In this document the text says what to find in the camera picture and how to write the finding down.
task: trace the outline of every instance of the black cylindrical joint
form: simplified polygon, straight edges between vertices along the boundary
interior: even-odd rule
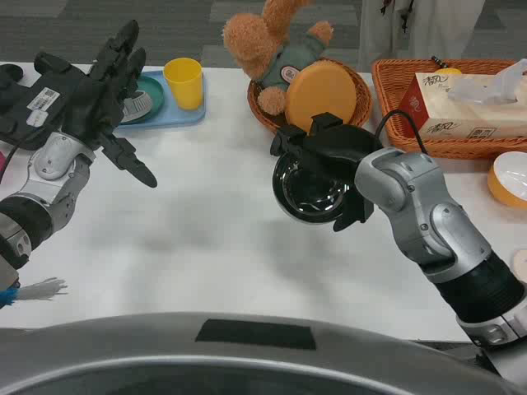
[[[0,202],[0,212],[9,216],[26,231],[31,249],[51,236],[53,222],[49,213],[37,202],[25,197],[8,197]]]
[[[436,287],[466,323],[481,323],[506,313],[525,293],[523,283],[494,252],[470,272]]]

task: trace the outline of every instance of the yellow round box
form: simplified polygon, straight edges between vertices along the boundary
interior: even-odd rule
[[[498,156],[487,183],[497,201],[527,210],[527,153],[513,151]]]
[[[348,123],[357,89],[344,67],[320,60],[298,73],[286,93],[286,119],[309,134],[313,117],[331,113]]]
[[[181,109],[197,109],[203,103],[203,75],[197,60],[170,60],[163,69],[163,76]]]

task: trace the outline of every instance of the black cable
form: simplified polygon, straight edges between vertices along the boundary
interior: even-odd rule
[[[423,154],[428,155],[428,151],[422,142],[421,136],[419,136],[419,131],[417,130],[417,126],[415,122],[413,122],[412,117],[408,115],[408,113],[402,111],[401,109],[393,109],[381,119],[379,126],[377,127],[377,130],[375,130],[375,137],[377,138],[380,137],[380,133],[382,132],[382,129],[385,127],[386,123],[388,122],[388,119],[390,119],[392,116],[396,114],[403,115],[408,120],[408,122],[410,123],[410,126],[412,127],[413,134],[415,135],[415,139],[417,140],[417,144],[419,144],[419,148],[421,148],[421,151]]]
[[[43,130],[44,130],[43,128],[38,128],[36,131],[26,134],[24,138],[22,138],[17,144],[15,144],[13,148],[9,151],[9,154],[7,155],[7,158],[6,158],[6,162],[3,164],[3,168],[0,170],[0,184],[2,183],[3,175],[6,173],[7,167],[9,166],[9,162],[11,162],[11,159],[15,155],[18,148],[20,148],[20,146],[24,142],[26,142],[30,137],[38,135]]]

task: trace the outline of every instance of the bunny ear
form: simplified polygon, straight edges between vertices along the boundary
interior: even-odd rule
[[[296,12],[312,0],[267,0],[263,6],[262,18],[269,34],[283,42],[287,38],[289,25]]]

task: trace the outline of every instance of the blue feather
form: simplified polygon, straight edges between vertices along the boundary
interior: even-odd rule
[[[9,288],[3,292],[0,292],[0,306],[8,305],[11,306],[18,295],[18,288]]]

